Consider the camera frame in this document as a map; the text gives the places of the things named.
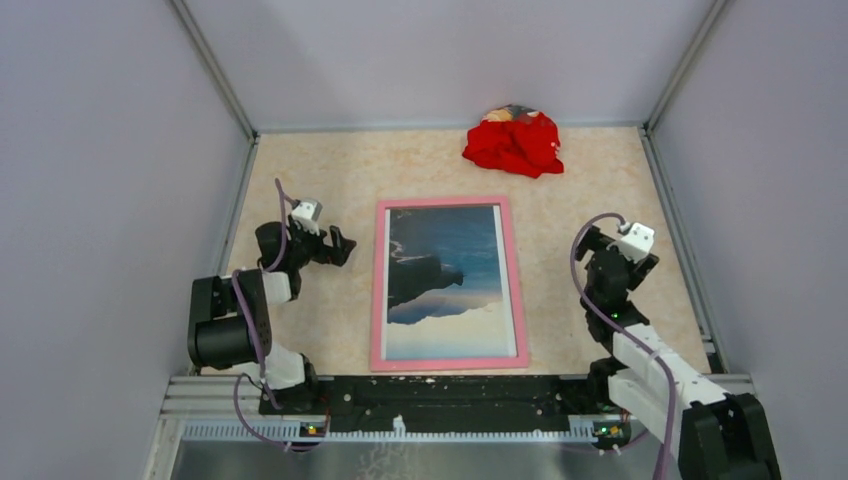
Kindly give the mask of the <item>seascape photo print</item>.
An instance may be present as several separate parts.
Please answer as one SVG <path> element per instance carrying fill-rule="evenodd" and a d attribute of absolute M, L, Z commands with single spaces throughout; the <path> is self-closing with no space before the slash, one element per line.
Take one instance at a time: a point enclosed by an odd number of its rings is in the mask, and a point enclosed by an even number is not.
<path fill-rule="evenodd" d="M 383 247 L 381 360 L 518 357 L 500 205 L 388 208 Z"/>

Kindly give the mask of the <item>pink photo frame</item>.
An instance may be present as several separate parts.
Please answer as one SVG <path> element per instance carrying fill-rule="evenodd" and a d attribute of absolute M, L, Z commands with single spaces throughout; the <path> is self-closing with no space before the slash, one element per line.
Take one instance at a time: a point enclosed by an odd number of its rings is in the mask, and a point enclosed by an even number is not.
<path fill-rule="evenodd" d="M 461 367 L 452 362 L 385 362 L 380 358 L 380 314 L 382 311 L 382 259 L 384 255 L 384 212 L 388 208 L 425 206 L 425 205 L 453 205 L 453 204 L 498 204 L 502 208 L 503 226 L 505 231 L 505 243 L 507 248 L 508 263 L 510 269 L 510 285 L 513 295 L 513 312 L 516 317 L 516 333 L 519 346 L 519 355 L 516 358 L 499 362 L 495 359 L 478 359 L 470 361 L 467 366 Z M 399 200 L 385 200 L 377 205 L 375 254 L 374 254 L 374 277 L 372 296 L 372 326 L 370 346 L 370 368 L 374 372 L 401 372 L 401 371 L 451 371 L 451 370 L 485 370 L 485 369 L 521 369 L 528 367 L 530 363 L 529 346 L 527 340 L 527 327 L 524 315 L 521 282 L 517 259 L 517 246 L 515 241 L 510 202 L 503 195 L 489 196 L 454 196 L 439 198 L 409 198 Z"/>

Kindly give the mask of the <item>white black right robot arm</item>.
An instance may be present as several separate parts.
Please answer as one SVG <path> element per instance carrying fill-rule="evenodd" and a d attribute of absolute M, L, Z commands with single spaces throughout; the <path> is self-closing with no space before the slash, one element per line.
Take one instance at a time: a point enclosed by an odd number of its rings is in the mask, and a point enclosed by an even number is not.
<path fill-rule="evenodd" d="M 592 338 L 608 357 L 592 363 L 586 397 L 600 412 L 633 414 L 661 443 L 655 476 L 672 464 L 683 479 L 779 479 L 782 474 L 763 405 L 698 372 L 664 342 L 630 294 L 656 266 L 653 231 L 625 224 L 614 239 L 583 226 L 569 267 Z"/>

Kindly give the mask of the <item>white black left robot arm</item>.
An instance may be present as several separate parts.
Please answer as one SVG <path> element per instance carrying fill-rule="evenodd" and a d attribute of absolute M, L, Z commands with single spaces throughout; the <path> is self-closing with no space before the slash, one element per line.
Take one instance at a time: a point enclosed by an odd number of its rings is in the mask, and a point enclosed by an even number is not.
<path fill-rule="evenodd" d="M 260 249 L 257 266 L 230 276 L 209 276 L 192 283 L 187 351 L 199 368 L 237 368 L 297 413 L 319 404 L 320 386 L 305 355 L 273 340 L 270 308 L 296 300 L 300 271 L 311 263 L 341 267 L 357 242 L 335 225 L 312 231 L 292 220 L 268 222 L 255 230 Z"/>

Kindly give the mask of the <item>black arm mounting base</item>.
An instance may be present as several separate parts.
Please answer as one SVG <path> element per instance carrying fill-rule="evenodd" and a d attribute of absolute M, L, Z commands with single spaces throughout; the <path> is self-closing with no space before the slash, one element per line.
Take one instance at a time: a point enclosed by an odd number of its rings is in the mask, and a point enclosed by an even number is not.
<path fill-rule="evenodd" d="M 333 433 L 572 433 L 630 436 L 632 416 L 601 403 L 583 375 L 324 376 L 262 396 L 262 415 L 317 416 Z"/>

